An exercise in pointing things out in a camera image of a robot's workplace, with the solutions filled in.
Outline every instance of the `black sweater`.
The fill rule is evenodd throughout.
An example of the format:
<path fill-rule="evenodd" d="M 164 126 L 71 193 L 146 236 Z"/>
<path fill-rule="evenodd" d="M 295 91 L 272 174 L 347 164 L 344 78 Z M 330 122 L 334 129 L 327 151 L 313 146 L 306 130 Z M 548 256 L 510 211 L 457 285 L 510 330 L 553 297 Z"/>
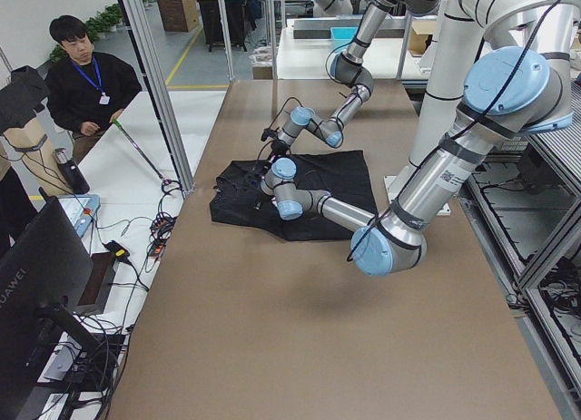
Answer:
<path fill-rule="evenodd" d="M 80 132 L 83 122 L 95 122 L 106 130 L 111 115 L 127 107 L 142 89 L 129 64 L 111 54 L 93 53 L 93 56 L 99 64 L 103 90 L 111 98 L 107 105 L 99 103 L 101 92 L 77 72 L 68 58 L 56 63 L 46 75 L 50 90 L 48 110 L 58 126 L 71 132 Z M 81 68 L 97 84 L 93 63 Z"/>

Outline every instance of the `black hair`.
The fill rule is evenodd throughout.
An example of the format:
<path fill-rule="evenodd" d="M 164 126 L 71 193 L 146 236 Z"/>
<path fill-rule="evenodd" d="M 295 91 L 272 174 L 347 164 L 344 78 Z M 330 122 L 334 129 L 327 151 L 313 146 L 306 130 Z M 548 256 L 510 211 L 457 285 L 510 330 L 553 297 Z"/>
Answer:
<path fill-rule="evenodd" d="M 62 41 L 73 42 L 87 35 L 87 26 L 78 18 L 70 15 L 62 15 L 54 19 L 48 31 L 51 37 L 59 44 Z"/>

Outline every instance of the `yellow floor line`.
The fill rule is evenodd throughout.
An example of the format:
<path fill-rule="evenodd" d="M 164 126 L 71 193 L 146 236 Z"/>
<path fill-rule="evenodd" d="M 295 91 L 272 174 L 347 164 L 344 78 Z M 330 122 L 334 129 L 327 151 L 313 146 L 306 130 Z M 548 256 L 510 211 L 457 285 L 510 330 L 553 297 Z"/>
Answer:
<path fill-rule="evenodd" d="M 170 74 L 165 79 L 165 85 L 168 85 L 169 83 L 172 82 L 173 77 L 175 76 L 175 74 L 180 69 L 180 66 L 182 66 L 183 61 L 188 56 L 188 53 L 192 49 L 193 45 L 195 44 L 196 40 L 198 39 L 198 36 L 201 33 L 202 33 L 202 28 L 199 27 L 198 33 L 192 38 L 192 40 L 190 41 L 190 43 L 188 44 L 188 46 L 186 47 L 186 49 L 183 51 L 182 55 L 180 56 L 180 59 L 178 60 L 178 62 L 175 64 L 175 66 L 173 67 L 173 69 L 170 72 Z"/>
<path fill-rule="evenodd" d="M 194 89 L 228 89 L 228 84 L 190 84 L 184 86 L 167 86 L 168 91 L 194 90 Z"/>

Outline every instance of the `person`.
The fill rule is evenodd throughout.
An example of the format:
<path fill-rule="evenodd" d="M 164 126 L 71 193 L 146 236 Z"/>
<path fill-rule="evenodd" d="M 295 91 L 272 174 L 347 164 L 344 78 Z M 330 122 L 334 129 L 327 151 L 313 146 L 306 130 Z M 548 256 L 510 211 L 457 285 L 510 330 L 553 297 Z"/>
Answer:
<path fill-rule="evenodd" d="M 37 212 L 0 144 L 0 258 L 10 249 Z"/>
<path fill-rule="evenodd" d="M 94 52 L 86 25 L 74 16 L 54 19 L 49 32 L 68 58 L 54 64 L 46 75 L 47 106 L 54 122 L 73 135 L 73 158 L 78 163 L 142 86 L 128 63 Z"/>

